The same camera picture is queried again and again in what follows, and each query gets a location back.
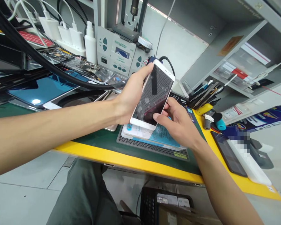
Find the black crate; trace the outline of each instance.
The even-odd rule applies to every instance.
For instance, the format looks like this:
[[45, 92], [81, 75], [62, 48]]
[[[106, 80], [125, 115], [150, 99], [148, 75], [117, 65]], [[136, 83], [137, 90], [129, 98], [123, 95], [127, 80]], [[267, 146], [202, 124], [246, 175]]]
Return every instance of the black crate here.
[[143, 187], [141, 189], [140, 199], [140, 220], [143, 225], [157, 225], [158, 223], [158, 205], [157, 194], [174, 195], [188, 199], [190, 207], [194, 208], [194, 202], [188, 195], [171, 193], [162, 189]]

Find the phone screen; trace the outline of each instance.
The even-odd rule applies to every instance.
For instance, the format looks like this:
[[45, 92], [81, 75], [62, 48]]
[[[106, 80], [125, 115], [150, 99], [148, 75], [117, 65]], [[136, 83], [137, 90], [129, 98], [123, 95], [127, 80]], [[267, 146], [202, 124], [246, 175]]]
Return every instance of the phone screen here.
[[237, 157], [235, 156], [233, 150], [230, 148], [229, 144], [226, 142], [226, 138], [216, 132], [211, 132], [229, 170], [232, 173], [238, 174], [243, 177], [248, 177], [245, 170], [241, 166]]
[[[157, 94], [152, 93], [151, 80], [154, 76], [157, 80]], [[153, 114], [162, 112], [174, 81], [156, 65], [148, 79], [132, 117], [156, 126]]]
[[[69, 70], [66, 71], [66, 73], [79, 80], [85, 82], [88, 81], [87, 78], [74, 71]], [[8, 93], [30, 105], [42, 106], [52, 99], [55, 99], [56, 97], [77, 87], [78, 86], [76, 84], [72, 84], [53, 74], [48, 77], [18, 85], [8, 90]]]

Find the human hand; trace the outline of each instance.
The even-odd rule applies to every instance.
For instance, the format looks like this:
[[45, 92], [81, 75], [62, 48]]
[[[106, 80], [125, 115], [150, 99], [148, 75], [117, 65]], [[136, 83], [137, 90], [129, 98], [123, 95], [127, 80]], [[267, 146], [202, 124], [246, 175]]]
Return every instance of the human hand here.
[[117, 124], [129, 123], [132, 113], [141, 99], [144, 79], [152, 70], [153, 63], [149, 63], [138, 72], [132, 74], [121, 94], [114, 99]]
[[187, 111], [172, 97], [168, 98], [162, 114], [155, 113], [153, 118], [182, 146], [199, 150], [202, 144], [206, 144]]

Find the black phone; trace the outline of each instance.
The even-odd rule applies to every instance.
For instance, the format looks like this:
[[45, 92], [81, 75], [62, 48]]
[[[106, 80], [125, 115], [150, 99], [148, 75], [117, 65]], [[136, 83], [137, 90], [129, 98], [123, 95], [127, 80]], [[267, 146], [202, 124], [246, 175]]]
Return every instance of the black phone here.
[[211, 132], [216, 145], [221, 152], [225, 163], [227, 164], [228, 169], [237, 175], [242, 177], [248, 177], [245, 170], [241, 166], [240, 162], [238, 161], [237, 157], [235, 156], [233, 150], [230, 148], [229, 144], [226, 142], [227, 138], [224, 135], [218, 134], [216, 132]]

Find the green work mat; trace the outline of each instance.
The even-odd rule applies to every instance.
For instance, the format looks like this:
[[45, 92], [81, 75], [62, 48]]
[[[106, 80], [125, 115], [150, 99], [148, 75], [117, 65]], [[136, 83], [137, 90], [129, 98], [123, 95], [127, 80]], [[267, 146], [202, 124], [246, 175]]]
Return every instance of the green work mat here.
[[[33, 111], [15, 106], [13, 104], [4, 104], [0, 106], [0, 118], [8, 116], [24, 115], [33, 113]], [[196, 128], [203, 136], [202, 130], [198, 123], [195, 123]], [[158, 153], [146, 151], [143, 149], [119, 144], [116, 142], [118, 133], [120, 132], [121, 126], [118, 126], [115, 132], [107, 130], [98, 130], [94, 133], [73, 140], [74, 142], [92, 145], [99, 148], [108, 149], [125, 155], [153, 161], [156, 163], [164, 164], [179, 170], [201, 175], [198, 164], [191, 150], [187, 149], [190, 160], [188, 162], [179, 159], [171, 158], [169, 156], [161, 155]]]

